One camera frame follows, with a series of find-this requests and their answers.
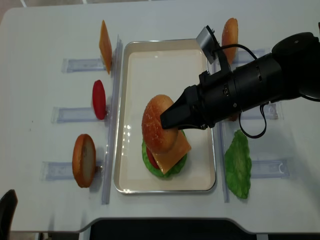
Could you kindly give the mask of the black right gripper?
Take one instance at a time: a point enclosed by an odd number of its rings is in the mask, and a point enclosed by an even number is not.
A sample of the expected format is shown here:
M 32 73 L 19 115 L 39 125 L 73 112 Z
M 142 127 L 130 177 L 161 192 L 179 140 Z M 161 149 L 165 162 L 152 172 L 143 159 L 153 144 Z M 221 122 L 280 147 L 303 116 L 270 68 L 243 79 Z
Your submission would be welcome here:
M 163 129 L 212 128 L 217 122 L 242 112 L 232 72 L 203 72 L 198 85 L 187 87 L 179 99 L 160 115 Z

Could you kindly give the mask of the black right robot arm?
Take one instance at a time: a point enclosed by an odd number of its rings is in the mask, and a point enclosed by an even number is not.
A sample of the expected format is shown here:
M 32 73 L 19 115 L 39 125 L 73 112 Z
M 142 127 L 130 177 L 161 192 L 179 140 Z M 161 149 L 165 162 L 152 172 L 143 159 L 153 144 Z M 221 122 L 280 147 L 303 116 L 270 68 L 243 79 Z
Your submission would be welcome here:
M 320 41 L 310 32 L 287 37 L 268 53 L 231 70 L 199 75 L 160 116 L 164 129 L 207 129 L 268 102 L 320 98 Z

